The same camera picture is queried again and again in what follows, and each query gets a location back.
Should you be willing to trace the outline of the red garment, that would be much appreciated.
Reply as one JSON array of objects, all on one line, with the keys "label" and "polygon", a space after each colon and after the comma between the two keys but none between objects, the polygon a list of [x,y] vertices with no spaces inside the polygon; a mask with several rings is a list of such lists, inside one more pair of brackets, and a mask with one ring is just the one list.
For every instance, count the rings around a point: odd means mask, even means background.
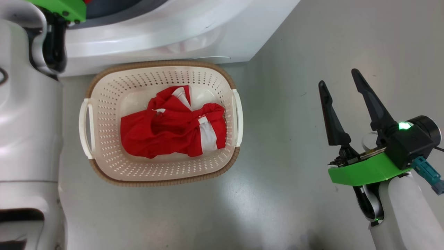
[{"label": "red garment", "polygon": [[225,109],[206,103],[192,109],[191,88],[173,86],[157,93],[145,110],[121,118],[121,144],[130,155],[153,159],[178,152],[189,157],[226,146]]}]

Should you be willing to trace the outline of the cream perforated laundry basket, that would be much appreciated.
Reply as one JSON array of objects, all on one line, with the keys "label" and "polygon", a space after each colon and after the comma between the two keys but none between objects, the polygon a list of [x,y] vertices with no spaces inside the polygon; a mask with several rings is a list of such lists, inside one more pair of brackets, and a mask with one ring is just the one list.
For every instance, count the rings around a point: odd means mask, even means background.
[{"label": "cream perforated laundry basket", "polygon": [[[177,152],[153,159],[128,154],[121,144],[121,117],[146,109],[158,92],[183,85],[190,86],[193,109],[209,102],[224,107],[226,147],[195,158]],[[106,182],[169,186],[227,172],[238,158],[243,124],[236,85],[220,66],[195,60],[137,62],[111,67],[93,78],[80,108],[79,137],[92,169]]]}]

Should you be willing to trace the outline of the white front-load washing machine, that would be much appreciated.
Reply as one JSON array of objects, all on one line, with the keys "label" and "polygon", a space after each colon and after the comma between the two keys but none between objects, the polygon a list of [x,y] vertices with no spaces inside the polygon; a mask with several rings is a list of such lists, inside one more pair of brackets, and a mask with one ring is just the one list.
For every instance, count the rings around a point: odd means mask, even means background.
[{"label": "white front-load washing machine", "polygon": [[63,77],[159,60],[247,62],[301,0],[91,0]]}]

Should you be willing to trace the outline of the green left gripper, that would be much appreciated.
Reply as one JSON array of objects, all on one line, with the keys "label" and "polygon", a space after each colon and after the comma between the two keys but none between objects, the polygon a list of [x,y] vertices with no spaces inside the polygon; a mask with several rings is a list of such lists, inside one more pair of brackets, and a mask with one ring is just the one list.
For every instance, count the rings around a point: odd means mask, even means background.
[{"label": "green left gripper", "polygon": [[65,20],[84,22],[87,19],[87,5],[84,0],[26,0],[51,13],[63,16]]}]

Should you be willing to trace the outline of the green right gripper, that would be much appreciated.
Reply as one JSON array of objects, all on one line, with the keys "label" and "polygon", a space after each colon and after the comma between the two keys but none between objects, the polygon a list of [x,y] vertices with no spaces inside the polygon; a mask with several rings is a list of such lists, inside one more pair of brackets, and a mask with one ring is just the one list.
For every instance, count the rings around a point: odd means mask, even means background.
[{"label": "green right gripper", "polygon": [[[371,118],[371,129],[373,131],[386,130],[397,126],[397,122],[387,111],[361,72],[354,68],[351,70],[351,74],[357,91],[362,95],[368,109]],[[344,131],[334,111],[332,96],[324,81],[319,82],[318,90],[328,145],[341,146],[339,156],[328,163],[328,174],[333,183],[364,186],[390,180],[412,170],[411,166],[403,170],[398,169],[386,155],[385,146],[375,147],[362,152],[360,155],[353,147],[347,146],[350,144],[351,138]]]}]

